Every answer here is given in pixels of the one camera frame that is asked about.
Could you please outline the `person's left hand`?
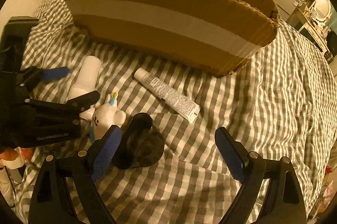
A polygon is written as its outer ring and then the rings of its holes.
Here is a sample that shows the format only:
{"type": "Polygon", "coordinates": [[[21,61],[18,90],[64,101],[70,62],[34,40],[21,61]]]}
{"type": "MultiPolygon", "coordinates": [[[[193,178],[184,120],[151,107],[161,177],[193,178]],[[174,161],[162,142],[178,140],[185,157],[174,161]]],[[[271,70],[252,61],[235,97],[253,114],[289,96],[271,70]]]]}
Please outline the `person's left hand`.
{"type": "MultiPolygon", "coordinates": [[[[21,148],[20,155],[24,162],[27,163],[32,159],[34,153],[34,148],[21,148]]],[[[3,153],[1,153],[1,167],[4,166],[3,161],[14,161],[18,158],[19,153],[12,149],[7,148],[3,153]]]]}

